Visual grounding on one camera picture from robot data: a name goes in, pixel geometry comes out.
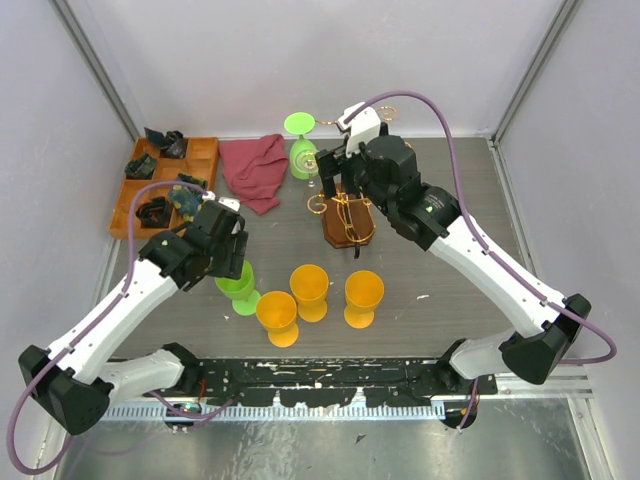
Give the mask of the clear wine glass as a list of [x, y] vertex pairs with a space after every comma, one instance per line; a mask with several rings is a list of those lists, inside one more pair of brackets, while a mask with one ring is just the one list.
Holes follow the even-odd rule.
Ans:
[[295, 170], [298, 178], [304, 179], [311, 189], [315, 187], [315, 177], [318, 174], [318, 167], [314, 150], [301, 151], [294, 160]]

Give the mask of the green plastic wine glass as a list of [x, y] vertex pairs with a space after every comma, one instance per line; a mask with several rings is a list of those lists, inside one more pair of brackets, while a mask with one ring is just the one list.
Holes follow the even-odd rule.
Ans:
[[296, 137], [289, 151], [289, 163], [292, 175], [298, 178], [298, 172], [295, 170], [294, 160], [296, 156], [305, 150], [314, 150], [314, 143], [307, 138], [307, 135], [314, 129], [316, 125], [315, 118], [307, 112], [295, 112], [290, 114], [284, 121], [284, 129], [287, 133]]
[[261, 294], [255, 288], [254, 271], [247, 260], [243, 262], [239, 280], [216, 278], [215, 283], [222, 294], [231, 300], [232, 308], [238, 315], [255, 314]]

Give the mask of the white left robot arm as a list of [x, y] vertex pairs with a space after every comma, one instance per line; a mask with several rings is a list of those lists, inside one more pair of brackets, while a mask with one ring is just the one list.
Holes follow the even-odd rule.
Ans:
[[91, 429], [113, 405], [170, 389], [188, 396], [200, 388], [199, 360], [177, 343], [114, 362], [112, 354], [137, 326], [178, 291], [207, 276], [241, 276], [248, 234], [236, 199], [210, 195], [193, 222], [151, 237], [132, 270], [74, 328], [42, 349], [19, 356], [31, 397], [70, 435]]

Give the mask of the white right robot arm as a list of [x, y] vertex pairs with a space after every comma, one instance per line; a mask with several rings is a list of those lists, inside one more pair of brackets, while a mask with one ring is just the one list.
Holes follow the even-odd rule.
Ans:
[[448, 263], [471, 281], [510, 321], [510, 331], [481, 340], [462, 339], [443, 356], [438, 379], [459, 394], [475, 378], [511, 372], [543, 384], [580, 332], [591, 311], [581, 294], [565, 296], [535, 278], [493, 242], [458, 200], [421, 179], [416, 154], [398, 136], [379, 136], [350, 154], [345, 146], [316, 155], [326, 198], [343, 189], [362, 195], [403, 238]]

